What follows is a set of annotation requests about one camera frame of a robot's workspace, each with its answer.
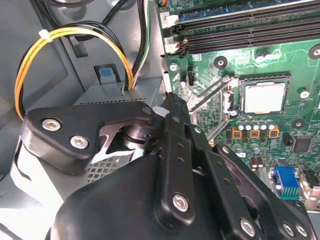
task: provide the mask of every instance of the yellow wire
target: yellow wire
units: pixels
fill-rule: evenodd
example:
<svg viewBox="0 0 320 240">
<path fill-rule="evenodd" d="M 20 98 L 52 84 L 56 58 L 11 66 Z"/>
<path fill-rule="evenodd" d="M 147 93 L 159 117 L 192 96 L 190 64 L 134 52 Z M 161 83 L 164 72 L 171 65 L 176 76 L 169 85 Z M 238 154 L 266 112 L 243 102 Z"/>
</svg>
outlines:
<svg viewBox="0 0 320 240">
<path fill-rule="evenodd" d="M 134 76 L 132 73 L 132 69 L 129 65 L 129 62 L 126 59 L 126 57 L 123 55 L 121 50 L 117 47 L 117 45 L 114 44 L 108 37 L 103 36 L 102 34 L 95 32 L 93 30 L 83 28 L 83 27 L 62 27 L 62 28 L 59 28 L 59 29 L 56 29 L 56 30 L 49 32 L 49 34 L 50 34 L 51 40 L 54 40 L 56 38 L 60 38 L 63 36 L 79 35 L 79 34 L 92 35 L 92 36 L 96 36 L 96 37 L 100 38 L 101 40 L 106 42 L 116 52 L 116 54 L 121 59 L 123 65 L 124 65 L 124 69 L 125 69 L 127 76 L 128 76 L 128 82 L 129 82 L 128 89 L 130 90 L 133 88 Z M 21 66 L 19 68 L 17 77 L 16 77 L 16 81 L 15 81 L 15 85 L 14 85 L 15 109 L 16 109 L 17 114 L 19 115 L 19 117 L 22 120 L 24 119 L 24 117 L 21 115 L 20 106 L 19 106 L 20 92 L 21 92 L 25 77 L 28 73 L 28 70 L 30 68 L 32 61 L 36 57 L 37 53 L 47 43 L 49 43 L 49 41 L 47 39 L 40 38 L 35 44 L 32 45 L 32 47 L 29 49 L 29 51 L 25 55 L 25 57 L 21 63 Z"/>
</svg>

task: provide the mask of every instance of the cpu socket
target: cpu socket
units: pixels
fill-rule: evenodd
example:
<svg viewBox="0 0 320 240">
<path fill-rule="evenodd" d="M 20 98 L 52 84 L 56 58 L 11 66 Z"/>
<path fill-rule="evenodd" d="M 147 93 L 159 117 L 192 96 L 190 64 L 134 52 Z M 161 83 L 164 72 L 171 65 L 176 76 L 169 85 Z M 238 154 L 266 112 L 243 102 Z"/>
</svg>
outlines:
<svg viewBox="0 0 320 240">
<path fill-rule="evenodd" d="M 289 74 L 241 77 L 241 113 L 243 115 L 282 113 L 289 81 Z"/>
</svg>

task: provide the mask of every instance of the metal screw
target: metal screw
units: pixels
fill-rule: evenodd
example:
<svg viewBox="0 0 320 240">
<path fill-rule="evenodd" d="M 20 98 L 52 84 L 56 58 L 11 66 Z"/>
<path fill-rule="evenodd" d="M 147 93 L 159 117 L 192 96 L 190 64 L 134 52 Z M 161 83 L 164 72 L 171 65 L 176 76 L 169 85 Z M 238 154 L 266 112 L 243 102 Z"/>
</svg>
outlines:
<svg viewBox="0 0 320 240">
<path fill-rule="evenodd" d="M 246 234 L 248 234 L 250 237 L 254 237 L 256 235 L 254 227 L 251 225 L 251 223 L 247 219 L 241 218 L 240 224 L 241 224 L 242 230 Z"/>
<path fill-rule="evenodd" d="M 88 140 L 85 137 L 79 135 L 73 136 L 70 139 L 70 143 L 76 149 L 85 149 L 89 145 Z"/>
<path fill-rule="evenodd" d="M 222 147 L 222 150 L 223 150 L 226 154 L 228 154 L 228 153 L 229 153 L 229 149 L 228 149 L 228 148 L 226 148 L 225 146 L 223 146 L 223 147 Z"/>
<path fill-rule="evenodd" d="M 61 128 L 61 124 L 55 119 L 48 118 L 42 122 L 42 127 L 45 130 L 55 132 Z"/>
<path fill-rule="evenodd" d="M 319 50 L 319 49 L 316 49 L 316 50 L 313 52 L 313 54 L 314 54 L 315 56 L 319 56 L 319 55 L 320 55 L 320 50 Z"/>
<path fill-rule="evenodd" d="M 230 115 L 231 115 L 232 117 L 234 117 L 234 116 L 237 116 L 238 113 L 237 113 L 237 111 L 232 110 L 232 111 L 230 111 Z"/>
<path fill-rule="evenodd" d="M 284 230 L 291 236 L 295 236 L 294 231 L 292 230 L 292 228 L 287 224 L 287 223 L 283 223 L 282 226 L 284 227 Z"/>
<path fill-rule="evenodd" d="M 178 66 L 178 64 L 176 64 L 176 63 L 173 62 L 173 63 L 170 63 L 169 69 L 170 69 L 170 71 L 172 71 L 172 72 L 176 72 L 176 71 L 178 71 L 179 66 Z"/>
<path fill-rule="evenodd" d="M 194 127 L 194 130 L 195 130 L 198 134 L 202 133 L 202 130 L 201 130 L 199 127 L 197 127 L 197 126 Z"/>
<path fill-rule="evenodd" d="M 299 225 L 298 223 L 295 225 L 296 229 L 298 230 L 299 233 L 301 233 L 302 236 L 304 237 L 307 237 L 308 234 L 306 232 L 306 230 L 301 226 Z"/>
<path fill-rule="evenodd" d="M 177 116 L 173 116 L 172 118 L 173 118 L 173 120 L 175 120 L 177 123 L 180 123 L 180 119 L 179 119 Z"/>
<path fill-rule="evenodd" d="M 310 96 L 310 93 L 308 91 L 303 91 L 302 93 L 300 93 L 300 98 L 302 99 L 306 99 L 309 96 Z"/>
<path fill-rule="evenodd" d="M 173 205 L 180 211 L 180 212 L 186 212 L 189 209 L 189 203 L 187 199 L 180 195 L 175 194 L 173 196 Z"/>
<path fill-rule="evenodd" d="M 145 106 L 142 108 L 142 111 L 144 111 L 146 114 L 151 114 L 151 110 Z"/>
</svg>

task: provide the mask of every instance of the motherboard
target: motherboard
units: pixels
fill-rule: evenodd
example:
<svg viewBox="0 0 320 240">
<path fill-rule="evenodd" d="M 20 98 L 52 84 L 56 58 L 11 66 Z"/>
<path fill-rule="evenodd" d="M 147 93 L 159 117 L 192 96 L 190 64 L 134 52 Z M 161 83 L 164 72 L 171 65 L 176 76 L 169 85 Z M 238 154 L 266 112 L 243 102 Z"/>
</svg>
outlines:
<svg viewBox="0 0 320 240">
<path fill-rule="evenodd" d="M 192 123 L 279 197 L 320 210 L 319 1 L 156 4 L 165 74 Z"/>
</svg>

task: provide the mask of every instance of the white zip tie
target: white zip tie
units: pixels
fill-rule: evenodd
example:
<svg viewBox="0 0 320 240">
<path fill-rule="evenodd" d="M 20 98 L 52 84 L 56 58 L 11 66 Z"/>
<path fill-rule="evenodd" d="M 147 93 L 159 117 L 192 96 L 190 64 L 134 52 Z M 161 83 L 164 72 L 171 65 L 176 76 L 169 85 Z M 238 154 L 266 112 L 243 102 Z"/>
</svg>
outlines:
<svg viewBox="0 0 320 240">
<path fill-rule="evenodd" d="M 54 40 L 51 38 L 50 33 L 47 29 L 42 29 L 39 31 L 39 35 L 42 39 L 47 40 L 49 43 L 52 43 Z"/>
</svg>

